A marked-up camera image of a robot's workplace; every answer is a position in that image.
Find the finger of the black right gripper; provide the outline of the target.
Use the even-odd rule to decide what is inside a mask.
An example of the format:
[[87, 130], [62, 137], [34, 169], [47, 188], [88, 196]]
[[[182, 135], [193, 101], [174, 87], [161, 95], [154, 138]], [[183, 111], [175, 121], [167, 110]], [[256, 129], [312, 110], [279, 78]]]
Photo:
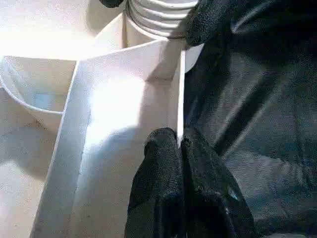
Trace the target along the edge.
[[191, 10], [185, 39], [198, 46], [212, 38], [227, 24], [234, 11], [233, 0], [200, 0]]
[[99, 0], [99, 2], [107, 8], [116, 8], [123, 3], [123, 0]]

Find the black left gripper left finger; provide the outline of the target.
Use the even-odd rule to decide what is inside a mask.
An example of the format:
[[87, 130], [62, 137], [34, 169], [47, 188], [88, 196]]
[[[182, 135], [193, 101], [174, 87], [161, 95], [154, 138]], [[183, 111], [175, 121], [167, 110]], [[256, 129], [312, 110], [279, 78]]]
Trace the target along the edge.
[[183, 164], [176, 134], [159, 128], [149, 134], [133, 178], [125, 236], [183, 238], [184, 223]]

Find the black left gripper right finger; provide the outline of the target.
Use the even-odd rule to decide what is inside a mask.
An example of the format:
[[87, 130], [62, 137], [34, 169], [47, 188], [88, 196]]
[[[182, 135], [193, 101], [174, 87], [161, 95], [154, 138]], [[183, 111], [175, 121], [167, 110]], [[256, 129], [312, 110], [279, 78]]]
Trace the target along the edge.
[[190, 238], [256, 238], [251, 211], [236, 179], [206, 139], [184, 130], [187, 236]]

